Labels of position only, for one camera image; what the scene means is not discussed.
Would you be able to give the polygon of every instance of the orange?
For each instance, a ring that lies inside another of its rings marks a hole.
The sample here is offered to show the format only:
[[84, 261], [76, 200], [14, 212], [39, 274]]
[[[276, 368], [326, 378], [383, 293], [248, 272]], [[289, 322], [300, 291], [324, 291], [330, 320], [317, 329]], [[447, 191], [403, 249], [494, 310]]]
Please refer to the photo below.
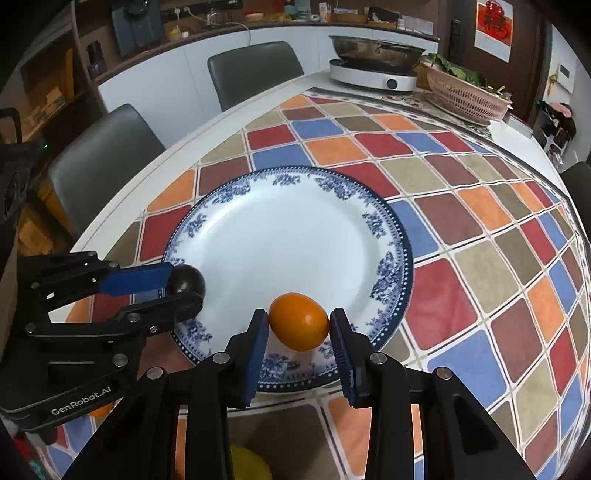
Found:
[[329, 333], [329, 318], [310, 297], [284, 293], [271, 303], [269, 326], [285, 346], [305, 352], [324, 342]]

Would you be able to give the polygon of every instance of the plate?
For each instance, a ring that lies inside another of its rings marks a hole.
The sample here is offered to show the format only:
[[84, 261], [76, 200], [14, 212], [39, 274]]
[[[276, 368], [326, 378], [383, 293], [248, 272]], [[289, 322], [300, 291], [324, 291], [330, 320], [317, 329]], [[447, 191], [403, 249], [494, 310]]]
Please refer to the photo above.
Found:
[[[316, 167], [259, 170], [212, 191], [179, 223], [163, 261], [190, 264], [205, 278], [203, 310], [173, 332], [194, 363], [246, 330], [255, 309], [268, 311], [292, 291], [328, 314], [343, 308], [379, 349], [400, 323], [413, 282], [410, 243], [390, 206], [358, 181]], [[337, 379], [328, 337], [296, 352], [269, 332], [260, 391]]]

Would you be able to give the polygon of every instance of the colorful checkered tablecloth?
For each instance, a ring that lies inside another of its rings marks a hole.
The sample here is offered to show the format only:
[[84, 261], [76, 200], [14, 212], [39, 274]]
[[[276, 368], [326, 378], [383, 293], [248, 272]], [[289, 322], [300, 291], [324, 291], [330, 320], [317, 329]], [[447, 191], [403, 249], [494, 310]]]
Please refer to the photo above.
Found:
[[[143, 210], [108, 259], [123, 267], [159, 262], [202, 196], [252, 170], [314, 165], [352, 176], [396, 211], [414, 254], [410, 306], [384, 351], [410, 368], [450, 367], [538, 479], [560, 474], [587, 435], [591, 384], [588, 246], [558, 189], [462, 127], [316, 89], [196, 160]], [[100, 322], [156, 295], [96, 295], [78, 302], [68, 321]], [[140, 373], [158, 363], [190, 366], [168, 334], [149, 339]], [[230, 438], [261, 455], [278, 479], [363, 478], [370, 417], [370, 410], [348, 406], [338, 384], [259, 394], [254, 408], [230, 413]], [[40, 451], [56, 477], [99, 423], [89, 416], [71, 421], [59, 428], [56, 444]], [[413, 424], [421, 479], [416, 406]], [[181, 419], [179, 447], [185, 427]]]

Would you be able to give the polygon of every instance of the yellow fruit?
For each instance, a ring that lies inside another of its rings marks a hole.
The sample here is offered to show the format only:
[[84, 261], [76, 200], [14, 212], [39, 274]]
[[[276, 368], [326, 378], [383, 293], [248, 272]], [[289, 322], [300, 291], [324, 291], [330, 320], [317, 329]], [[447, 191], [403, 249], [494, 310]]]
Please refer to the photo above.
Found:
[[272, 480], [271, 469], [256, 453], [231, 445], [234, 480]]

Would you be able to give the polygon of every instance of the pink plastic basket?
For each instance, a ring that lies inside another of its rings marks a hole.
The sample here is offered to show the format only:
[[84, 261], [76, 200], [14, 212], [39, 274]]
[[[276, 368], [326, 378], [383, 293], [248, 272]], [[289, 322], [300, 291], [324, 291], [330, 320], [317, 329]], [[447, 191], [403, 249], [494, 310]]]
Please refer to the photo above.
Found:
[[479, 124], [487, 124], [488, 120], [502, 120], [507, 113], [510, 100], [503, 100], [431, 66], [425, 67], [429, 87], [436, 95], [436, 103], [443, 108]]

